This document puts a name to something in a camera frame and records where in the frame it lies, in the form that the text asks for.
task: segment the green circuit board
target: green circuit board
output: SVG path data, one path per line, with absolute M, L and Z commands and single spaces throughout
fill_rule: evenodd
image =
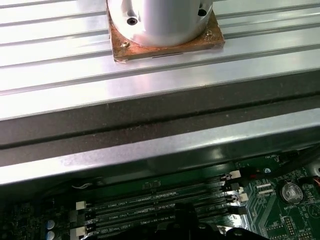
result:
M 237 163 L 238 167 L 255 166 L 270 172 L 282 165 L 277 155 Z M 248 228 L 271 240 L 319 240 L 320 195 L 315 184 L 299 184 L 298 180 L 309 176 L 305 168 L 287 175 L 253 181 L 245 188 L 248 194 Z M 292 182 L 302 190 L 303 200 L 299 204 L 287 204 L 279 196 L 283 182 Z
M 268 155 L 98 189 L 83 189 L 69 196 L 53 198 L 45 205 L 17 204 L 5 219 L 15 237 L 8 239 L 73 240 L 78 238 L 71 237 L 70 229 L 94 225 L 98 239 L 107 240 L 134 226 L 173 221 L 174 203 L 192 202 L 202 222 L 249 229 L 271 240 L 320 240 L 320 231 L 317 231 L 320 188 L 312 178 L 307 183 L 299 182 L 310 175 L 306 169 L 297 169 L 275 179 L 254 180 L 245 188 L 228 193 L 221 191 L 221 182 L 216 179 L 242 167 L 272 172 L 282 164 L 278 155 Z M 303 197 L 298 204 L 289 204 L 280 196 L 281 189 L 289 183 L 301 189 Z M 221 201 L 227 194 L 241 193 L 248 196 L 244 202 Z M 76 210 L 77 205 L 84 203 L 87 206 Z M 228 213 L 227 206 L 245 207 L 246 214 Z M 91 211 L 95 212 L 94 217 L 90 216 Z M 72 222 L 70 215 L 75 212 Z M 54 221 L 54 228 L 48 229 L 48 221 Z

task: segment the copper base plate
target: copper base plate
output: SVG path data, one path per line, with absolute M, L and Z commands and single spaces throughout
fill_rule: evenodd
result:
M 108 7 L 107 17 L 113 58 L 116 62 L 125 63 L 128 60 L 134 59 L 160 57 L 212 48 L 222 48 L 225 43 L 224 36 L 220 30 L 214 12 L 211 13 L 208 25 L 200 36 L 190 42 L 173 47 L 149 47 L 130 41 L 122 36 L 114 26 Z

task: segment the capacitor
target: capacitor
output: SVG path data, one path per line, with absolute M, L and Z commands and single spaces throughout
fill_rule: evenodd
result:
M 293 182 L 286 182 L 280 190 L 280 195 L 290 205 L 299 204 L 304 198 L 301 188 Z
M 48 230 L 51 230 L 55 227 L 56 223 L 54 220 L 49 220 L 46 222 L 45 224 L 45 228 L 48 229 Z
M 48 231 L 45 235 L 45 240 L 54 240 L 55 236 L 56 235 L 53 231 Z

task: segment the motherboard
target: motherboard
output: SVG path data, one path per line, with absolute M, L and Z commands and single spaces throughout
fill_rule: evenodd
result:
M 239 169 L 270 173 L 268 155 L 116 185 L 73 186 L 68 194 L 8 206 L 2 240 L 108 240 L 141 225 L 174 221 L 176 203 L 192 203 L 201 222 L 221 231 L 241 227 L 268 239 L 319 240 L 320 180 L 306 168 L 271 179 L 238 182 Z

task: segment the silver cylinder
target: silver cylinder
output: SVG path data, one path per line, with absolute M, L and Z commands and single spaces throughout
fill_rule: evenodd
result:
M 144 46 L 187 43 L 208 24 L 213 0 L 107 0 L 112 22 L 127 39 Z

